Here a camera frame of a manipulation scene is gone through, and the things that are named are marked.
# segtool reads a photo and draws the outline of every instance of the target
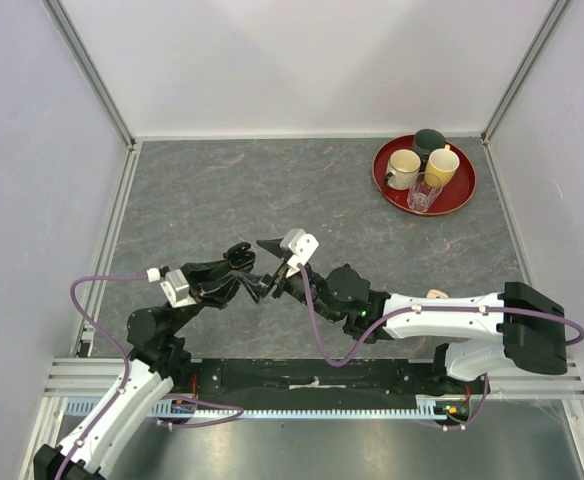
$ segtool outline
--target cup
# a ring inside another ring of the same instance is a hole
[[[410,185],[408,207],[415,212],[427,212],[443,190],[441,180],[432,173],[419,173]]]
[[[407,190],[421,168],[421,159],[412,150],[397,150],[390,155],[383,182],[396,190]]]
[[[445,187],[452,180],[460,164],[461,161],[456,153],[446,148],[439,148],[430,154],[425,171],[439,177]]]
[[[424,128],[414,134],[412,150],[421,158],[421,171],[425,170],[430,154],[439,148],[445,148],[445,137],[441,132]]]

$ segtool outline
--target mug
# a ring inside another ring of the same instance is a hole
[[[412,141],[412,150],[421,158],[421,172],[425,170],[425,165],[428,163],[430,154],[439,148],[445,147],[445,137],[441,132],[432,130],[431,128],[424,128],[414,134]]]
[[[396,190],[407,190],[421,168],[421,159],[412,150],[397,150],[390,155],[384,183]]]
[[[425,171],[439,177],[445,187],[456,173],[461,161],[459,156],[448,148],[439,148],[430,154]]]

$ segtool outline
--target yellow mug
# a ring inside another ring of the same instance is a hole
[[[439,177],[443,186],[446,186],[452,180],[460,164],[459,156],[446,145],[446,148],[439,148],[430,154],[425,171]]]

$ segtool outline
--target black mug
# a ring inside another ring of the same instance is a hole
[[[414,134],[412,150],[421,159],[420,172],[425,171],[430,154],[439,148],[445,148],[445,137],[441,132],[437,132],[431,128],[424,128]]]

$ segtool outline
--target round tray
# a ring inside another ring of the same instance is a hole
[[[450,150],[459,156],[461,164],[454,174],[454,177],[452,177],[452,180],[450,180],[450,183],[443,188],[441,195],[439,195],[439,198],[434,201],[427,212],[420,213],[410,210],[407,201],[408,191],[395,190],[383,183],[390,155],[402,148],[411,150],[413,139],[414,135],[405,135],[403,137],[395,138],[383,145],[381,150],[379,150],[379,153],[376,154],[372,166],[372,176],[374,177],[374,183],[376,183],[381,195],[383,195],[385,199],[396,208],[424,217],[445,215],[446,213],[458,210],[465,205],[474,194],[474,190],[476,189],[476,172],[474,171],[474,166],[467,155],[449,142]]]

